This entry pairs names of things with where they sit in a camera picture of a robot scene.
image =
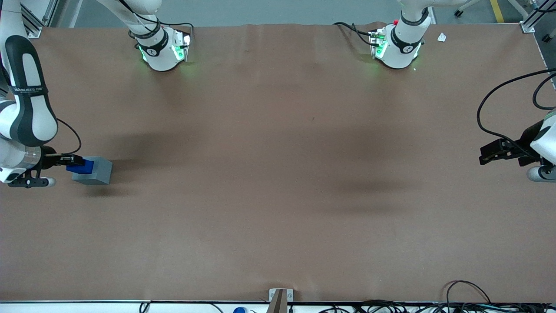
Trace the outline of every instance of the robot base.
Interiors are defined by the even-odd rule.
[[[155,71],[168,71],[176,67],[181,61],[187,61],[187,53],[191,43],[190,35],[171,27],[163,27],[163,30],[168,34],[169,40],[160,54],[154,56],[156,51],[151,49],[144,51],[139,47],[143,54],[143,60]]]
[[[394,28],[394,25],[389,24],[376,30],[376,32],[369,33],[370,42],[379,45],[378,47],[371,46],[371,55],[392,69],[403,69],[408,67],[413,59],[417,57],[421,44],[414,49],[412,48],[413,51],[410,53],[401,53],[400,49],[392,43],[392,28]]]
[[[86,160],[93,161],[91,174],[73,173],[72,180],[83,185],[108,185],[112,174],[112,162],[101,156],[85,156]]]

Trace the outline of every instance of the brown paper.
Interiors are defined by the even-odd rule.
[[[114,172],[105,187],[63,168],[43,172],[53,188],[0,186],[0,299],[258,300],[289,287],[296,300],[430,301],[465,279],[493,301],[553,300],[554,185],[516,160],[478,162],[495,139],[476,125],[483,96],[544,68],[518,25],[431,26],[403,70],[346,28],[247,25],[196,29],[189,62],[154,72],[126,32],[33,41],[80,154]],[[485,126],[518,138],[542,119],[530,97],[543,78],[494,94]],[[76,142],[61,125],[51,145]]]

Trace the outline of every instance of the wire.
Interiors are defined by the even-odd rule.
[[[505,85],[507,85],[507,84],[510,84],[510,83],[512,83],[512,82],[514,82],[514,81],[518,81],[518,80],[521,80],[521,79],[526,79],[526,78],[531,77],[531,76],[535,76],[535,75],[539,75],[539,74],[543,74],[543,73],[548,73],[548,72],[553,72],[553,71],[556,71],[556,68],[547,69],[547,70],[542,70],[542,71],[537,71],[537,72],[532,72],[532,73],[529,73],[529,74],[521,75],[521,76],[519,76],[519,77],[510,79],[510,80],[507,80],[507,81],[503,82],[502,84],[500,84],[500,85],[496,86],[495,88],[493,88],[491,91],[489,91],[489,93],[485,96],[485,98],[483,98],[483,101],[481,101],[481,104],[479,105],[479,108],[477,109],[477,125],[479,125],[479,128],[481,128],[481,130],[484,131],[484,132],[487,133],[487,134],[494,135],[494,136],[497,136],[497,137],[500,137],[500,138],[503,138],[503,139],[507,140],[508,142],[510,142],[511,144],[513,144],[516,148],[518,148],[519,150],[521,150],[525,155],[527,155],[528,157],[530,157],[530,158],[534,159],[535,161],[539,162],[539,161],[540,161],[539,158],[537,158],[537,157],[531,155],[531,153],[529,153],[529,152],[526,151],[523,147],[521,147],[520,145],[518,145],[518,144],[517,144],[514,140],[512,140],[510,137],[507,137],[507,136],[502,135],[502,134],[500,134],[500,133],[496,133],[496,132],[494,132],[494,131],[491,131],[491,130],[486,129],[486,128],[483,126],[483,123],[481,122],[481,111],[482,111],[483,106],[485,105],[487,99],[488,99],[495,91],[497,91],[498,89],[502,88],[503,86],[505,86]]]
[[[540,13],[553,13],[553,12],[556,12],[556,9],[543,10],[543,9],[537,8],[537,9],[533,9],[533,10],[535,10],[535,11],[537,11],[537,12],[540,12]]]
[[[191,23],[163,23],[163,22],[161,22],[160,20],[158,20],[158,18],[157,18],[156,21],[152,21],[152,20],[150,20],[150,19],[148,19],[148,18],[146,18],[146,17],[142,17],[141,15],[135,13],[135,11],[134,11],[134,10],[129,6],[129,4],[127,4],[124,0],[119,0],[119,2],[120,2],[124,7],[126,7],[126,9],[128,9],[131,13],[133,13],[133,15],[135,15],[135,17],[138,17],[138,19],[137,19],[138,21],[139,21],[139,18],[140,18],[140,19],[143,19],[143,20],[145,20],[145,21],[147,21],[147,22],[151,22],[151,23],[155,23],[155,24],[156,24],[156,23],[160,23],[160,24],[166,25],[166,26],[189,25],[189,27],[191,27],[191,37],[193,37],[193,29],[194,29],[195,27],[194,27],[193,24],[191,24]],[[146,28],[148,31],[151,31],[151,30],[149,30],[149,29],[147,28],[147,26],[145,26],[145,24],[143,24],[141,21],[139,21],[139,23],[141,23],[141,25],[143,25],[143,27]]]
[[[320,311],[319,313],[326,313],[326,312],[328,312],[328,311],[330,311],[330,310],[334,310],[335,312],[341,311],[341,312],[343,312],[343,313],[351,313],[350,311],[348,311],[348,310],[346,310],[346,309],[342,309],[341,307],[337,307],[337,306],[335,306],[335,305],[332,306],[332,308],[326,309],[326,310],[322,310],[322,311]]]
[[[490,297],[487,295],[487,293],[483,289],[481,289],[481,287],[479,287],[476,284],[474,284],[470,281],[467,281],[467,280],[456,280],[453,283],[451,283],[451,285],[446,290],[446,305],[449,305],[449,303],[450,303],[450,290],[452,289],[452,287],[454,287],[455,285],[457,285],[459,283],[466,283],[467,285],[474,286],[475,288],[480,290],[480,292],[483,293],[483,295],[486,298],[486,300],[488,301],[488,303],[492,303],[492,301],[490,300]]]
[[[79,137],[79,134],[75,131],[75,129],[73,129],[73,127],[71,127],[68,123],[64,122],[63,120],[56,118],[60,123],[64,124],[65,126],[67,126],[74,134],[75,137],[77,138],[77,141],[79,141],[79,146],[77,147],[77,149],[75,149],[74,151],[68,152],[68,153],[62,153],[62,155],[70,155],[70,154],[74,154],[75,152],[78,152],[79,150],[81,150],[81,137]]]
[[[334,24],[332,24],[332,25],[345,26],[345,27],[351,29],[351,30],[354,31],[354,32],[360,33],[361,35],[367,35],[367,36],[369,35],[369,33],[366,33],[366,32],[364,32],[364,31],[360,31],[360,30],[358,30],[358,29],[355,28],[355,27],[352,28],[352,25],[353,25],[353,24],[352,24],[352,25],[349,25],[349,24],[344,23],[344,22],[336,22],[336,23],[334,23]]]
[[[222,311],[222,309],[219,308],[219,307],[218,307],[217,305],[215,305],[214,303],[211,303],[210,305],[212,305],[213,307],[217,308],[217,309],[220,311],[220,313],[224,313],[224,311]]]
[[[139,306],[139,313],[146,313],[147,310],[148,310],[148,307],[150,307],[150,306],[151,306],[150,302],[142,302],[141,305]]]
[[[541,110],[556,109],[556,106],[541,106],[537,102],[537,94],[539,93],[540,89],[544,86],[544,84],[546,84],[548,81],[550,81],[554,77],[556,77],[556,73],[554,73],[554,74],[548,76],[547,78],[545,78],[542,82],[540,82],[539,86],[537,86],[537,89],[535,89],[535,92],[533,93],[533,105],[535,105],[535,107],[537,107],[538,109],[541,109]]]
[[[365,42],[369,46],[373,46],[373,47],[378,47],[379,46],[377,43],[372,43],[372,42],[369,42],[369,41],[365,40],[363,38],[363,36],[361,36],[361,35],[367,35],[368,36],[369,33],[358,30],[357,27],[355,27],[355,23],[352,23],[351,26],[349,26],[348,24],[346,24],[344,22],[336,22],[336,23],[334,23],[334,25],[345,26],[345,27],[349,28],[350,30],[354,31],[357,34],[357,36],[359,36],[359,39],[361,39],[363,42]]]

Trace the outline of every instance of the gray box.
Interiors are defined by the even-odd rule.
[[[84,156],[83,159],[93,161],[93,172],[91,174],[72,175],[72,180],[83,185],[108,185],[112,174],[112,162],[101,156]]]

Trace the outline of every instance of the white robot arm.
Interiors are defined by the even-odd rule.
[[[417,57],[421,41],[431,23],[428,7],[454,6],[467,0],[397,0],[401,19],[371,34],[371,53],[393,69],[409,66]]]
[[[97,0],[130,29],[143,59],[156,71],[167,71],[184,61],[190,35],[160,24],[154,15],[162,0]]]
[[[518,159],[521,167],[540,162],[527,171],[527,178],[538,183],[556,183],[556,109],[525,129],[518,140],[500,138],[481,147],[481,165],[509,159]]]
[[[41,145],[58,132],[37,51],[27,39],[19,0],[4,0],[0,12],[2,74],[15,101],[0,96],[0,182],[34,167]]]

